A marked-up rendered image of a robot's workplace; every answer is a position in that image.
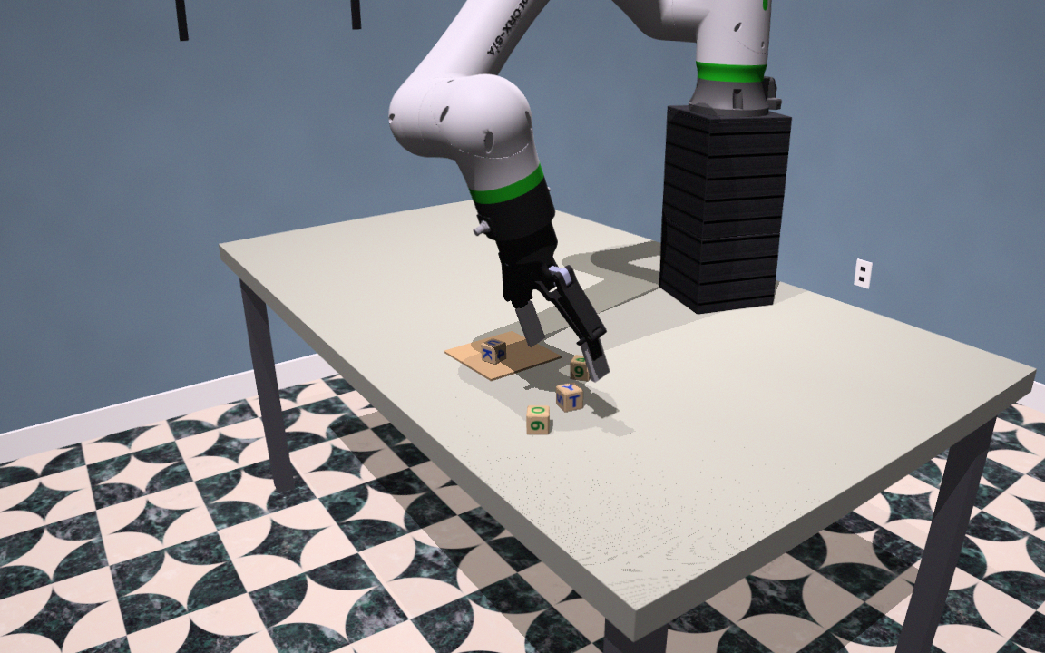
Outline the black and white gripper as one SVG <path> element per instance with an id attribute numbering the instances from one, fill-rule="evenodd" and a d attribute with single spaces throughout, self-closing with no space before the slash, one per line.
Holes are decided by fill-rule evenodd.
<path id="1" fill-rule="evenodd" d="M 496 244 L 502 264 L 504 300 L 512 301 L 528 346 L 536 346 L 545 339 L 531 301 L 533 290 L 538 289 L 547 301 L 554 303 L 580 339 L 576 344 L 581 347 L 591 381 L 597 382 L 608 375 L 610 369 L 599 339 L 607 329 L 578 284 L 575 271 L 570 265 L 559 269 L 555 263 L 557 237 L 552 223 L 527 239 L 496 241 Z M 557 288 L 549 291 L 554 287 Z"/>

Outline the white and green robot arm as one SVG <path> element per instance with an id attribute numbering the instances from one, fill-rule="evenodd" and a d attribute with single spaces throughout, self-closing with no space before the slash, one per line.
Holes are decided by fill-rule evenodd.
<path id="1" fill-rule="evenodd" d="M 517 86 L 497 77 L 548 3 L 467 0 L 389 107 L 390 129 L 407 151 L 459 165 L 477 207 L 475 236 L 527 239 L 555 216 L 530 106 Z M 757 117 L 781 109 L 776 80 L 764 77 L 772 0 L 612 3 L 654 40 L 697 43 L 690 111 Z"/>

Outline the peach flat mat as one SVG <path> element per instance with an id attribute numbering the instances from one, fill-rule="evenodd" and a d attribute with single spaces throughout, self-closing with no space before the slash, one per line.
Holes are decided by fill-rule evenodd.
<path id="1" fill-rule="evenodd" d="M 481 343 L 490 339 L 504 340 L 506 343 L 506 359 L 496 365 L 482 360 Z M 469 343 L 467 346 L 454 347 L 451 350 L 445 350 L 444 352 L 452 359 L 473 369 L 478 375 L 482 375 L 490 381 L 497 380 L 500 377 L 517 375 L 517 373 L 525 371 L 525 369 L 562 358 L 562 356 L 557 355 L 557 353 L 551 350 L 547 350 L 543 346 L 538 346 L 538 344 L 529 347 L 527 340 L 513 331 L 504 332 L 504 334 L 494 337 L 475 340 L 475 342 Z"/>

